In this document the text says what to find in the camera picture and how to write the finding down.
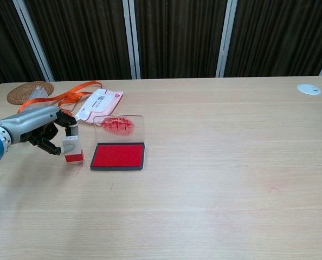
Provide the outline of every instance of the red ink smudge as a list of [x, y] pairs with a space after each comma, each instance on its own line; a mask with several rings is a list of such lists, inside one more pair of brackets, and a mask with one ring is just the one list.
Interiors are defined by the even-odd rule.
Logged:
[[102, 127], [105, 131], [116, 135], [130, 135], [134, 131], [134, 124], [131, 120], [121, 117], [107, 118], [103, 121]]

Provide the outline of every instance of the light wood tabletop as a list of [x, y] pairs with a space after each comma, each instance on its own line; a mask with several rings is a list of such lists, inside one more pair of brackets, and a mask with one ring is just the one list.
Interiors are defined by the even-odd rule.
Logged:
[[[115, 115], [145, 118], [144, 169], [91, 171], [84, 122], [83, 164], [11, 146], [0, 259], [322, 259], [322, 93], [296, 89], [322, 77], [102, 83], [124, 91]], [[0, 119], [18, 85], [0, 84]]]

